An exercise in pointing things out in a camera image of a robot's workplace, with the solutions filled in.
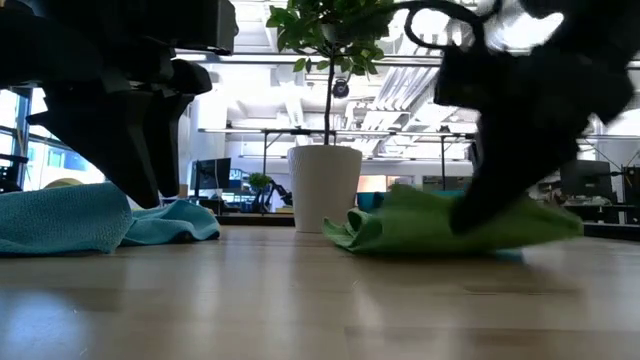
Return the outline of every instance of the potted plant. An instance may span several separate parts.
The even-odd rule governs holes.
[[[377,74],[375,60],[384,57],[376,41],[389,35],[393,0],[289,0],[286,8],[271,6],[267,27],[277,28],[278,49],[302,55],[294,71],[313,67],[310,56],[320,55],[318,70],[328,69],[324,109],[324,145],[289,150],[289,170],[296,229],[321,232],[322,221],[346,220],[353,207],[362,153],[350,147],[329,146],[331,102],[336,66],[351,75]]]
[[[264,189],[271,183],[271,177],[263,173],[253,173],[249,175],[249,185],[251,190],[256,193],[256,197],[251,204],[251,210],[253,212],[263,212],[265,208],[264,203]]]

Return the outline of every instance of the teal towel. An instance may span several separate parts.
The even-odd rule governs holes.
[[[0,254],[113,252],[121,245],[213,239],[219,225],[186,201],[131,212],[113,184],[68,186],[0,195]]]

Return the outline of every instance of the robotic arm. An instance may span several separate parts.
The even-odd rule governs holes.
[[[228,0],[6,0],[0,88],[41,86],[30,116],[140,206],[178,193],[178,121],[208,72],[184,48],[228,55],[238,32]]]
[[[575,159],[576,138],[589,116],[608,124],[634,93],[626,66],[640,50],[640,2],[521,4],[534,17],[564,15],[551,38],[530,55],[488,54],[481,47],[466,53],[445,50],[435,102],[481,113],[476,141],[482,160],[453,209],[456,233],[488,221],[541,178]]]

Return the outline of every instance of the plant stem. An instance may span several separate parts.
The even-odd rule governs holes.
[[[327,105],[324,108],[324,144],[329,145],[329,131],[331,130],[331,99],[333,97],[333,77],[335,76],[336,57],[335,52],[331,49],[331,56],[329,57],[329,81],[327,86]]]

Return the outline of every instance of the green cloth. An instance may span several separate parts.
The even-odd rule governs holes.
[[[472,255],[520,248],[582,235],[582,221],[560,208],[523,197],[478,230],[455,236],[449,228],[454,198],[395,185],[372,214],[350,210],[339,226],[325,219],[324,234],[354,254]]]

